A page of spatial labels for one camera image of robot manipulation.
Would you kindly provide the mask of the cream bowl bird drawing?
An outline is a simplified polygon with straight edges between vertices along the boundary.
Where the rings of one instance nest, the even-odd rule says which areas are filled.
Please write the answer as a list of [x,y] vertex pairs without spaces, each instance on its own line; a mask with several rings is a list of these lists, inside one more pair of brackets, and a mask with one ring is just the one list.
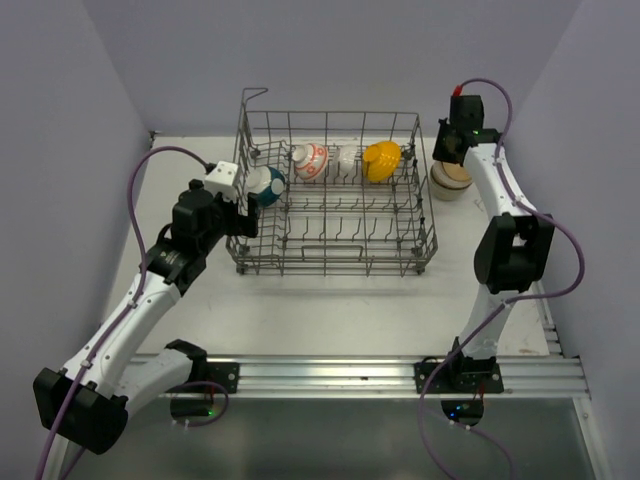
[[433,166],[436,166],[436,168],[438,169],[445,170],[446,173],[454,179],[457,179],[457,180],[471,179],[472,180],[471,175],[462,166],[458,164],[437,161],[433,164]]

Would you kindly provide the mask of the beige bowl olive drawing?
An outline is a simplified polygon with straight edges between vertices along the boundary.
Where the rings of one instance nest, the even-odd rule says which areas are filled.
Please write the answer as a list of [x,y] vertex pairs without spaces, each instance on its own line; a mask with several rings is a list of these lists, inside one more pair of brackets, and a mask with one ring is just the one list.
[[464,191],[471,186],[473,181],[471,179],[467,180],[457,180],[450,177],[445,170],[438,169],[436,166],[432,166],[430,170],[430,175],[433,181],[438,184],[440,187],[453,190],[453,191]]

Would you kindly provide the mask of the beige speckled bowl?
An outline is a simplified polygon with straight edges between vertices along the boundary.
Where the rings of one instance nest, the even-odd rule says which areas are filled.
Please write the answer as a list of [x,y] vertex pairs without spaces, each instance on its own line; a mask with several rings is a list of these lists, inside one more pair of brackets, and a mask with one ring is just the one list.
[[470,187],[470,185],[465,185],[462,188],[450,188],[438,183],[437,180],[433,177],[430,177],[429,180],[431,194],[436,199],[441,201],[455,201],[461,198],[469,190]]

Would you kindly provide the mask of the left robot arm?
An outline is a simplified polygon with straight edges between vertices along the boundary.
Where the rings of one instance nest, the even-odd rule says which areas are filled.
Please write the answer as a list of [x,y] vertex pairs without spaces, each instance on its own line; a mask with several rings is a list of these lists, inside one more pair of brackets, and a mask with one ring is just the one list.
[[205,270],[223,237],[257,236],[258,197],[249,193],[244,199],[247,212],[241,214],[237,203],[190,181],[116,310],[61,369],[44,368],[36,376],[33,390],[46,429],[94,454],[116,443],[134,401],[119,383],[142,341]]

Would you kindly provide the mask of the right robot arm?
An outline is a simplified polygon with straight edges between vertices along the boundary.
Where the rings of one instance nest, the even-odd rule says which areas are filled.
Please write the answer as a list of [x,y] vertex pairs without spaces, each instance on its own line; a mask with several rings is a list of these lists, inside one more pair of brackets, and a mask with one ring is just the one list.
[[452,345],[435,382],[454,392],[504,390],[497,350],[511,307],[506,301],[541,279],[555,227],[530,212],[531,202],[513,177],[501,134],[484,126],[478,95],[456,89],[449,117],[439,121],[433,158],[463,167],[476,185],[488,225],[476,248],[473,269],[479,290],[469,320]]

